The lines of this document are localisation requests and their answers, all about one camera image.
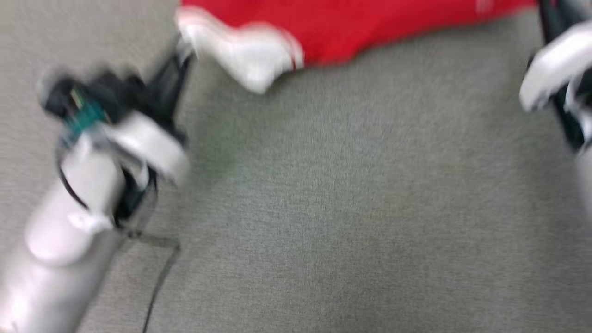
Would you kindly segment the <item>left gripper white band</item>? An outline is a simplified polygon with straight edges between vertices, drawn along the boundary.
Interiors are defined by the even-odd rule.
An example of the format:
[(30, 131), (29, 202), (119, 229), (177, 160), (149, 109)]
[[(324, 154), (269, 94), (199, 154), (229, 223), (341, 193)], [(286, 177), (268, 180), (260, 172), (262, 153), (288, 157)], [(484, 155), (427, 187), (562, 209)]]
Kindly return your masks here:
[(147, 84), (148, 116), (132, 111), (113, 126), (101, 126), (110, 142), (177, 187), (188, 175), (190, 160), (184, 146), (171, 134), (178, 132), (175, 112), (192, 58), (191, 53), (172, 51), (159, 63)]

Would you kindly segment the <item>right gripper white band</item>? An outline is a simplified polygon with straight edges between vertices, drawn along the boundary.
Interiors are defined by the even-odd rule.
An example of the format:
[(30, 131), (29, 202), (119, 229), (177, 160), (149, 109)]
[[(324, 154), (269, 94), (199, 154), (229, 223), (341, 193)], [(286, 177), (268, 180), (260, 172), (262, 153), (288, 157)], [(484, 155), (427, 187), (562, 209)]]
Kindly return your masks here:
[(569, 28), (567, 4), (567, 0), (538, 1), (547, 46), (535, 54), (520, 87), (519, 99), (526, 112), (542, 108), (552, 95), (591, 67), (592, 22)]

